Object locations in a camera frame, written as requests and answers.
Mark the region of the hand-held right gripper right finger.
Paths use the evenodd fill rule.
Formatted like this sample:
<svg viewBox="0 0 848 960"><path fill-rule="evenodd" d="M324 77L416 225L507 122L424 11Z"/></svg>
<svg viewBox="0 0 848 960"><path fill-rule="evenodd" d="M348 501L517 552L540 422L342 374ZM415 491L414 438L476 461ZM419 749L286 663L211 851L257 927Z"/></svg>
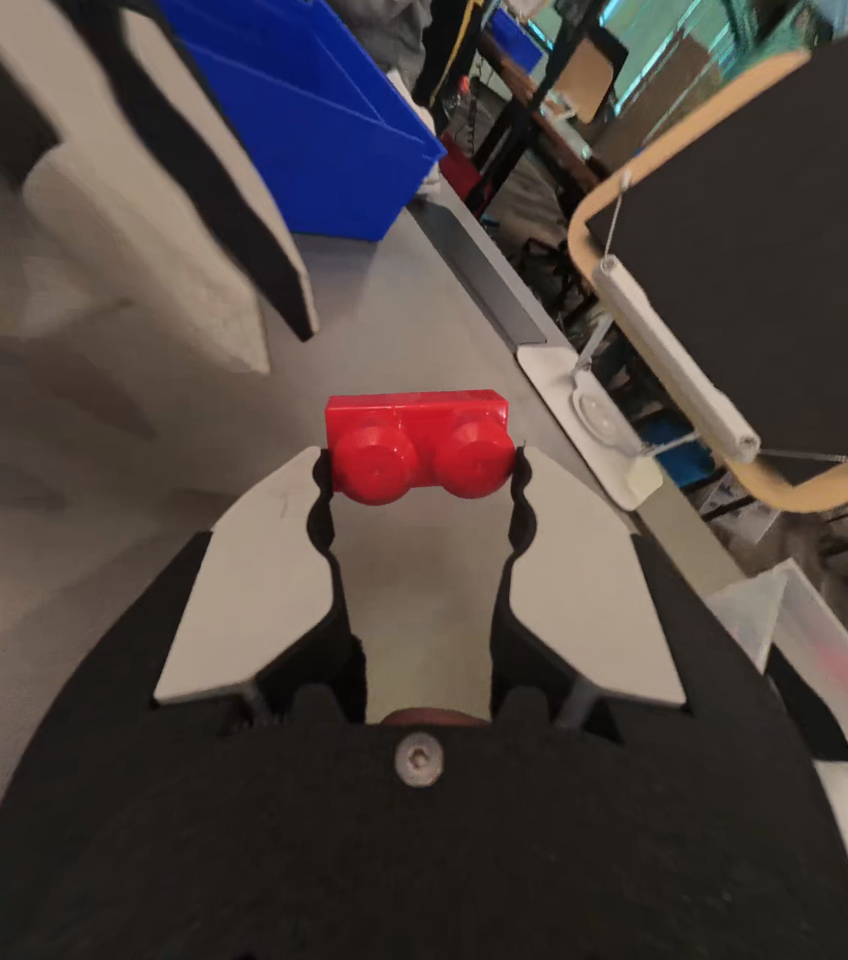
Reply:
<svg viewBox="0 0 848 960"><path fill-rule="evenodd" d="M532 446L516 453L510 554L491 629L490 713L538 692L556 724L610 699L681 710L686 694L629 526Z"/></svg>

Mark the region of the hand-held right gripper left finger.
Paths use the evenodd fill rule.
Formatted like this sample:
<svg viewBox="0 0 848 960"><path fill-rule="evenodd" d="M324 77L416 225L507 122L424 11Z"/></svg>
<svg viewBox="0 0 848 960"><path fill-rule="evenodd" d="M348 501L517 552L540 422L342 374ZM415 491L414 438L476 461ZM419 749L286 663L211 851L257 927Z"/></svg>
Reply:
<svg viewBox="0 0 848 960"><path fill-rule="evenodd" d="M367 715L367 658L351 629L335 537L330 455L305 448L215 522L153 690L162 707L234 695L256 718L309 685Z"/></svg>

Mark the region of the blue plastic bin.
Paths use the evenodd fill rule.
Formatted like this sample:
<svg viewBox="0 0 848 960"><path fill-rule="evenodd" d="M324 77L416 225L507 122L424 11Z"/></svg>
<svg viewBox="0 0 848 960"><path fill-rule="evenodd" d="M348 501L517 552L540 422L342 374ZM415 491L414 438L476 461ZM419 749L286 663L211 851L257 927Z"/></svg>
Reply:
<svg viewBox="0 0 848 960"><path fill-rule="evenodd" d="M324 2L160 2L294 234L381 241L445 156Z"/></svg>

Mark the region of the red two-stud block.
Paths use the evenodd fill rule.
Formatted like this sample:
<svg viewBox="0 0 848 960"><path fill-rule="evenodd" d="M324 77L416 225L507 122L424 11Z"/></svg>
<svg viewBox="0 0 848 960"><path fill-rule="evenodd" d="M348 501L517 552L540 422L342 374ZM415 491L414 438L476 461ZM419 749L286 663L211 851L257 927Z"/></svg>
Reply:
<svg viewBox="0 0 848 960"><path fill-rule="evenodd" d="M494 390L334 395L324 408L334 490L366 506L430 487L485 498L514 470L509 418Z"/></svg>

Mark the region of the grey desk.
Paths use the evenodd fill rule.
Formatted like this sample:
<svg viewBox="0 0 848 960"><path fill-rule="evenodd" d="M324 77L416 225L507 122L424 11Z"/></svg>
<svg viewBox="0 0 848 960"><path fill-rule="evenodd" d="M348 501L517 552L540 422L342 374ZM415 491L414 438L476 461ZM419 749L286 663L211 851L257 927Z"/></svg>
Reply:
<svg viewBox="0 0 848 960"><path fill-rule="evenodd" d="M0 337L0 800L36 726L84 656L192 534L323 440L331 395L489 388L519 443L598 483L510 344L415 218L377 245L303 236L321 327L270 329L272 370L183 386L200 445L172 458L82 413L43 360ZM334 553L369 668L368 716L435 706L485 715L490 615L510 499L414 491L380 509L334 500Z"/></svg>

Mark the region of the clear plastic storage box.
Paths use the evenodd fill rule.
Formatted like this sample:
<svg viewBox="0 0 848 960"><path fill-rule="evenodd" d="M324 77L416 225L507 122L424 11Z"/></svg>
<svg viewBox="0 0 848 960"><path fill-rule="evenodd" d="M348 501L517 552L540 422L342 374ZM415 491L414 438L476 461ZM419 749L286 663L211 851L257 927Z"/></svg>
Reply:
<svg viewBox="0 0 848 960"><path fill-rule="evenodd" d="M848 736L848 630L794 560L733 582L705 602L755 666L765 668L778 649Z"/></svg>

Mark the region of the red bin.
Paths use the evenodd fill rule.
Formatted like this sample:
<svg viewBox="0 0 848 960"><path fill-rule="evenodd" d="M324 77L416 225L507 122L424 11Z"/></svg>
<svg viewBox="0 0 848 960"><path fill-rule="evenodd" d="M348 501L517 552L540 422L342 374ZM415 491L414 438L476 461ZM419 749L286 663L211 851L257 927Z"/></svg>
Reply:
<svg viewBox="0 0 848 960"><path fill-rule="evenodd" d="M438 163L440 174L454 195L466 202L471 192L480 184L481 174L449 130L443 133L440 141L445 150Z"/></svg>

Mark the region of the black office chair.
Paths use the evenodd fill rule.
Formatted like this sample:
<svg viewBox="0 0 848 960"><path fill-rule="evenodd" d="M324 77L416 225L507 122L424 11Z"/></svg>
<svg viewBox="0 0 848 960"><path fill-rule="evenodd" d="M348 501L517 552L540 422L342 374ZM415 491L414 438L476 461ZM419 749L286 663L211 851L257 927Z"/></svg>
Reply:
<svg viewBox="0 0 848 960"><path fill-rule="evenodd" d="M431 1L430 25L423 32L425 60L412 90L414 102L434 108L465 70L475 52L484 1Z"/></svg>

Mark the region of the black panel with wooden edge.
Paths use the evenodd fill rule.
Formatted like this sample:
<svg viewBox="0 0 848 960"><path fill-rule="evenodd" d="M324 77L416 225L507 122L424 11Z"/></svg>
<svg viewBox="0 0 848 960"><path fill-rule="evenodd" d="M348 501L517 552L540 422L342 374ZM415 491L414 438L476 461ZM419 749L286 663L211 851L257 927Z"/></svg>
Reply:
<svg viewBox="0 0 848 960"><path fill-rule="evenodd" d="M699 435L750 495L848 503L848 36L733 78L588 194L569 242L592 287L622 262L757 431L752 463Z"/></svg>

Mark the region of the wooden-backed chair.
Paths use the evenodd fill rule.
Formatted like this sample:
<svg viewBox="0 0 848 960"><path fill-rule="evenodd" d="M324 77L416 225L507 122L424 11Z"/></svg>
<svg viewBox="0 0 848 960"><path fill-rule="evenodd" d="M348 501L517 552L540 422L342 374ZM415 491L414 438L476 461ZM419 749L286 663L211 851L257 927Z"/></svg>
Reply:
<svg viewBox="0 0 848 960"><path fill-rule="evenodd" d="M577 120L589 124L607 102L628 55L609 31L594 30L578 43L552 90Z"/></svg>

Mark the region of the white panel bracket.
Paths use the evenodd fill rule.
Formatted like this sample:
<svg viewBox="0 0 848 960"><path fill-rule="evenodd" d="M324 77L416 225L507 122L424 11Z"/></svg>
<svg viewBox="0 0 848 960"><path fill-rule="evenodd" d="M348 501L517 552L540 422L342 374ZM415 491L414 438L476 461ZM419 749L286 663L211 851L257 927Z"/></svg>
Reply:
<svg viewBox="0 0 848 960"><path fill-rule="evenodd" d="M761 452L759 434L705 374L623 263L614 255L599 258L591 282L624 337L697 433L724 460L753 463Z"/></svg>

